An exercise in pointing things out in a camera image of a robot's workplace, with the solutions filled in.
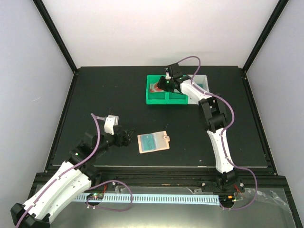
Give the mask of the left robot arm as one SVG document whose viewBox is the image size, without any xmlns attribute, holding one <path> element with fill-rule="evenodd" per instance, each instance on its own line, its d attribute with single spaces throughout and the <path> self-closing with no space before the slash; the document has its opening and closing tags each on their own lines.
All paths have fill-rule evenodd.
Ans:
<svg viewBox="0 0 304 228">
<path fill-rule="evenodd" d="M 12 206 L 10 213 L 17 228 L 48 228 L 59 213 L 76 196 L 89 189 L 96 190 L 102 184 L 100 171 L 94 162 L 102 152 L 112 146 L 128 146 L 135 130 L 114 128 L 114 134 L 86 133 L 84 139 L 70 151 L 50 180 L 30 199 Z"/>
</svg>

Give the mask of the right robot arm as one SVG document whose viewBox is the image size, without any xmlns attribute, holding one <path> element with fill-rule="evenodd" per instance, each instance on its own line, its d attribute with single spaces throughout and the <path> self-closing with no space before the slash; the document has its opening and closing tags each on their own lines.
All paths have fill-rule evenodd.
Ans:
<svg viewBox="0 0 304 228">
<path fill-rule="evenodd" d="M 215 155 L 218 172 L 216 186 L 221 192 L 228 191 L 236 180 L 236 173 L 227 141 L 228 115 L 221 97 L 198 86 L 192 76 L 182 73 L 177 63 L 165 68 L 165 76 L 160 77 L 157 87 L 165 92 L 178 91 L 198 105 L 202 126 L 210 138 Z"/>
</svg>

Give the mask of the beige card holder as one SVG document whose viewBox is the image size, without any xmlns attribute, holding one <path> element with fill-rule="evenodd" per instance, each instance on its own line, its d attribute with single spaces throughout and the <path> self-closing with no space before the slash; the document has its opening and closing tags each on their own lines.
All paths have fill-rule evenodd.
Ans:
<svg viewBox="0 0 304 228">
<path fill-rule="evenodd" d="M 161 151 L 161 150 L 167 150 L 170 148 L 169 142 L 170 142 L 170 137 L 167 135 L 166 131 L 161 131 L 161 132 L 155 132 L 155 133 L 150 133 L 154 135 L 155 139 L 155 144 L 156 144 L 156 149 L 153 151 L 148 151 L 148 152 L 156 152 L 156 151 Z M 139 147 L 139 153 L 148 153 L 148 152 L 143 152 L 141 148 L 141 143 L 140 143 L 140 135 L 137 136 L 138 140 L 138 147 Z"/>
</svg>

